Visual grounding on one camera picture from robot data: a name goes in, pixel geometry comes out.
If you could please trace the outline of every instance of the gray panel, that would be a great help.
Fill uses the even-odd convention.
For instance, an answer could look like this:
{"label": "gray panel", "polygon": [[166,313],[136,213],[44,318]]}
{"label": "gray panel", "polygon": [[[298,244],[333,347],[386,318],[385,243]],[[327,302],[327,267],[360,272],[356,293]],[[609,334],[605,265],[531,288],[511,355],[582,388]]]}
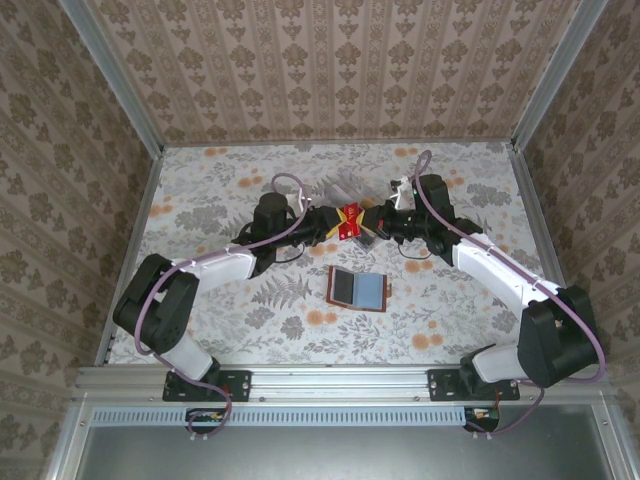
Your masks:
{"label": "gray panel", "polygon": [[613,478],[587,406],[543,407],[491,440],[460,427],[237,427],[193,442],[175,427],[91,430],[80,479]]}

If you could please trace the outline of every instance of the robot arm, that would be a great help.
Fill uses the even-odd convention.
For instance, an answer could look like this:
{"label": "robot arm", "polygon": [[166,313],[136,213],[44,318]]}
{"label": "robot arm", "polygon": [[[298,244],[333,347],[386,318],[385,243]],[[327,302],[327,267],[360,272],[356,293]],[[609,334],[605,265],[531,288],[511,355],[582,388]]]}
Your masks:
{"label": "robot arm", "polygon": [[[419,182],[427,200],[443,219],[480,244],[497,249],[478,225],[468,219],[456,218],[447,186],[440,176],[423,175]],[[399,244],[405,240],[424,240],[434,255],[485,285],[520,320],[517,344],[489,345],[461,360],[461,377],[470,394],[491,390],[489,384],[510,379],[529,378],[540,387],[549,387],[597,361],[594,347],[585,333],[536,286],[544,286],[555,293],[596,335],[586,292],[576,286],[563,289],[542,279],[530,285],[494,255],[451,232],[435,219],[421,201],[415,181],[412,190],[415,210],[398,211],[391,201],[387,201],[366,210],[361,216],[361,225],[379,237],[394,239]],[[536,278],[506,254],[501,253],[501,256],[529,277]]]}
{"label": "robot arm", "polygon": [[[310,207],[300,225],[289,235],[268,245],[251,248],[251,244],[284,232],[296,220],[284,196],[278,193],[263,195],[255,208],[253,221],[233,240],[240,247],[226,248],[217,255],[192,261],[169,277],[143,319],[140,341],[188,378],[216,385],[220,364],[187,332],[196,291],[202,293],[232,281],[258,276],[275,261],[279,247],[315,246],[332,236],[344,219],[344,214],[335,208]],[[170,268],[181,263],[158,254],[146,257],[116,305],[113,314],[116,325],[135,336],[140,312],[151,289]]]}
{"label": "robot arm", "polygon": [[[439,215],[462,232],[491,244],[476,224],[456,218],[447,186],[440,176],[423,175],[419,181]],[[582,330],[535,285],[529,285],[494,256],[449,231],[420,200],[415,182],[412,190],[415,210],[397,210],[388,200],[384,205],[365,210],[359,223],[379,237],[399,244],[405,240],[423,240],[434,255],[486,285],[520,319],[517,344],[489,345],[462,359],[461,378],[469,392],[491,389],[493,382],[514,378],[530,378],[537,385],[548,387],[597,360],[594,347]],[[153,299],[144,318],[140,340],[189,378],[216,384],[219,363],[186,331],[196,290],[199,288],[202,292],[260,275],[275,261],[277,248],[314,246],[335,233],[344,222],[344,215],[331,207],[310,207],[294,231],[276,242],[251,248],[255,242],[284,232],[294,221],[294,213],[283,195],[263,195],[253,221],[233,240],[247,249],[234,247],[230,252],[227,248],[175,272],[163,286],[161,296]],[[142,262],[115,309],[117,325],[134,335],[142,304],[158,279],[174,264],[157,254]],[[575,286],[561,289],[544,280],[538,284],[556,292],[595,334],[591,303],[584,291]]]}

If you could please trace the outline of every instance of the table surface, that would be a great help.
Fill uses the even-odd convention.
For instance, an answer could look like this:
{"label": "table surface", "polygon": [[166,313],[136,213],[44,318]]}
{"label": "table surface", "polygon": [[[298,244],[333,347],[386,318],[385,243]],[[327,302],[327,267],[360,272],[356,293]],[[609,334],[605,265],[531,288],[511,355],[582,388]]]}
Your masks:
{"label": "table surface", "polygon": [[[137,264],[151,253],[192,258],[228,245],[276,173],[293,173],[322,195],[346,168],[384,197],[389,181],[411,173],[426,148],[434,155],[430,172],[446,180],[457,215],[542,274],[507,148],[480,142],[167,149]],[[418,241],[403,252],[428,253]],[[330,265],[387,274],[393,286],[387,311],[327,304]],[[457,363],[479,347],[518,337],[515,316],[441,259],[408,260],[395,242],[363,254],[337,236],[260,277],[198,295],[188,330],[223,364]],[[132,337],[118,330],[109,363],[153,361],[138,356]]]}

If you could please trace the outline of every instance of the floral tablecloth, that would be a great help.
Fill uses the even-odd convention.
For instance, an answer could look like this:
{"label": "floral tablecloth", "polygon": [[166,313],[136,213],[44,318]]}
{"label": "floral tablecloth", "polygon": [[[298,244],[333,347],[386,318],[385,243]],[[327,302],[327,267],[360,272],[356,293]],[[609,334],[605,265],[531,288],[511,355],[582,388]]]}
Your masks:
{"label": "floral tablecloth", "polygon": [[[147,221],[138,263],[150,253],[190,258],[219,249],[250,221],[270,179],[290,172],[321,195],[336,172],[350,169],[386,195],[391,179],[413,171],[430,148],[430,171],[449,185],[458,216],[481,225],[519,262],[542,273],[505,144],[330,144],[170,148]],[[283,184],[294,192],[293,184]],[[295,252],[282,252],[293,255]],[[424,244],[403,253],[422,257]],[[329,265],[387,274],[385,313],[325,302]],[[408,260],[394,242],[363,254],[337,236],[291,264],[227,284],[196,299],[189,332],[224,364],[456,363],[488,343],[518,336],[516,318],[476,280],[437,257]],[[118,330],[110,363],[152,362]]]}

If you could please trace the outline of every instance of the metal bracket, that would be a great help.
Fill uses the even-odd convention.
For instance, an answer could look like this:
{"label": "metal bracket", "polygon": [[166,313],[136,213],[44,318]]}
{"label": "metal bracket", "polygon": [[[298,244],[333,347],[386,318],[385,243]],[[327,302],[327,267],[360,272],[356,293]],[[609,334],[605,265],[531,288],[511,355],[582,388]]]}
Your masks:
{"label": "metal bracket", "polygon": [[429,370],[429,397],[432,402],[460,402],[460,401],[495,401],[496,391],[500,401],[520,400],[518,382],[502,380],[487,385],[482,392],[471,394],[462,387],[459,368],[442,368]]}
{"label": "metal bracket", "polygon": [[[229,394],[233,402],[248,402],[251,393],[251,371],[221,370],[217,386]],[[173,372],[168,372],[162,400],[165,402],[223,402],[222,396],[211,390],[195,387]]]}

